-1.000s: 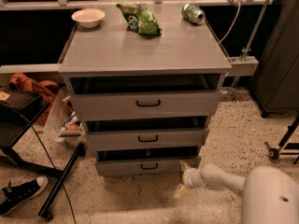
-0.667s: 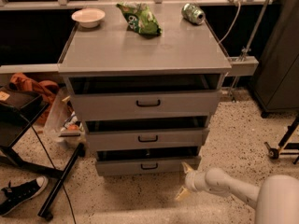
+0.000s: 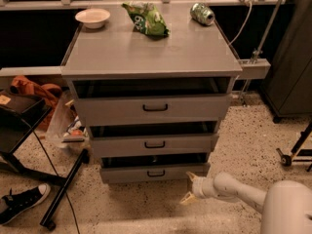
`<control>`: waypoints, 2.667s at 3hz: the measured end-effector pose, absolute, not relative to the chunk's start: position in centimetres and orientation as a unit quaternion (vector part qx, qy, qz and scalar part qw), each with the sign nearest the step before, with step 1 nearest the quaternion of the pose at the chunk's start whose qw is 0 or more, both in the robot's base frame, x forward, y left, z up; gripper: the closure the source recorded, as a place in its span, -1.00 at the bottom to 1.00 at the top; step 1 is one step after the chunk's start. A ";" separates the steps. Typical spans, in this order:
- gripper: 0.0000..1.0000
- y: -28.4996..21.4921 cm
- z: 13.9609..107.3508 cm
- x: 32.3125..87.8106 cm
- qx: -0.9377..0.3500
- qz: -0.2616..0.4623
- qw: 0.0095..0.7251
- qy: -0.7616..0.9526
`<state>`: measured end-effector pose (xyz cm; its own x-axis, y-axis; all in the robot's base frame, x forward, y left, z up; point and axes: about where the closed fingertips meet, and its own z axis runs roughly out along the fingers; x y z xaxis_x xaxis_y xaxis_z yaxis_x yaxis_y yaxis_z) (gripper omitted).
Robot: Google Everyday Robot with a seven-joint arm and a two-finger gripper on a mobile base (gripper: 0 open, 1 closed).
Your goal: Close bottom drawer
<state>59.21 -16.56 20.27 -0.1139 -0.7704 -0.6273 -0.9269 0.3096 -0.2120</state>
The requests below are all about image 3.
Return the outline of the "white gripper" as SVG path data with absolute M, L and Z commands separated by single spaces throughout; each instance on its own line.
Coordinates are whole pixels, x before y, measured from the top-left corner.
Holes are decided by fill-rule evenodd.
M 192 181 L 192 192 L 187 192 L 179 201 L 183 206 L 196 202 L 196 197 L 199 199 L 211 198 L 215 195 L 214 183 L 211 178 L 197 176 L 191 172 L 186 173 Z

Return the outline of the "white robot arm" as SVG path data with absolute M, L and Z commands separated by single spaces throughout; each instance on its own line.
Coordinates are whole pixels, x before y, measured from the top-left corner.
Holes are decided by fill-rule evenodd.
M 214 178 L 187 175 L 191 190 L 180 200 L 182 205 L 208 198 L 240 199 L 261 214 L 260 234 L 312 234 L 312 190 L 304 184 L 281 180 L 263 191 L 225 172 Z

